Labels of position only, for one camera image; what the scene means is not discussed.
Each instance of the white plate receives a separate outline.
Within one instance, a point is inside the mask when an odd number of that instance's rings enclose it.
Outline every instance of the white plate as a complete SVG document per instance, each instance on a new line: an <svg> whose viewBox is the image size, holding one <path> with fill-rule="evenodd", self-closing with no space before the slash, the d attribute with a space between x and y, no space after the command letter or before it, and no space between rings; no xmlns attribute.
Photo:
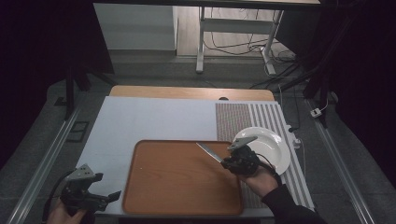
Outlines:
<svg viewBox="0 0 396 224"><path fill-rule="evenodd" d="M239 132L235 138L250 136L258 138L247 145L256 153L267 158L275 166L279 175L283 174L290 164L290 151L285 140L273 131L261 127L246 128Z"/></svg>

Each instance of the human hand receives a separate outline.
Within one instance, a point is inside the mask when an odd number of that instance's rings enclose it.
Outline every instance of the human hand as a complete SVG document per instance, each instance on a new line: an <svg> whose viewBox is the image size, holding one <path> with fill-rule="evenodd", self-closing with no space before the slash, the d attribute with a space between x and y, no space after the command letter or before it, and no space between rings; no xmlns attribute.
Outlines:
<svg viewBox="0 0 396 224"><path fill-rule="evenodd" d="M78 210L75 215L70 217L67 213L66 206L60 199L56 201L56 205L52 212L49 214L47 220L48 224L79 224L79 222L84 217L86 210Z"/></svg>
<svg viewBox="0 0 396 224"><path fill-rule="evenodd" d="M263 198L267 193L271 192L273 189L278 187L275 178L271 175L271 173L259 166L254 175L245 176L239 175L240 180L244 181L254 193Z"/></svg>

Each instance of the cutting board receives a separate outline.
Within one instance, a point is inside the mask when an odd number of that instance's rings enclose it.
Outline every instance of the cutting board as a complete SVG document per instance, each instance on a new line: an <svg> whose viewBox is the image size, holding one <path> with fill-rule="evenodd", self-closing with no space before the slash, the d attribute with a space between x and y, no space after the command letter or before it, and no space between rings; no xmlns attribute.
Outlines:
<svg viewBox="0 0 396 224"><path fill-rule="evenodd" d="M229 142L203 142L222 158ZM124 212L136 215L238 215L237 177L196 141L143 140L136 144L124 191Z"/></svg>

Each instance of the dark background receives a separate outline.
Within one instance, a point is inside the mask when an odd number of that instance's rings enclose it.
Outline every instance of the dark background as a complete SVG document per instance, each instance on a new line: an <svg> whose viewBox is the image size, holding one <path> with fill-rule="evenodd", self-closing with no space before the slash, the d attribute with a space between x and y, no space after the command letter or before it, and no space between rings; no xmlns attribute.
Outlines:
<svg viewBox="0 0 396 224"><path fill-rule="evenodd" d="M0 1L1 167L70 66L113 73L92 2Z"/></svg>
<svg viewBox="0 0 396 224"><path fill-rule="evenodd" d="M396 187L395 53L393 1L367 1L331 64L336 111Z"/></svg>

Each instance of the sleeve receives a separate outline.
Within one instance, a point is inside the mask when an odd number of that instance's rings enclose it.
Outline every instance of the sleeve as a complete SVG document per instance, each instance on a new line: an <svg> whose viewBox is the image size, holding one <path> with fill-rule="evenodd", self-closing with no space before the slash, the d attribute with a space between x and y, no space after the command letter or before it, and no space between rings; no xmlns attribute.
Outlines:
<svg viewBox="0 0 396 224"><path fill-rule="evenodd" d="M318 214L306 207L295 204L288 187L282 185L269 192L262 198L274 214L276 224L324 224L326 223Z"/></svg>

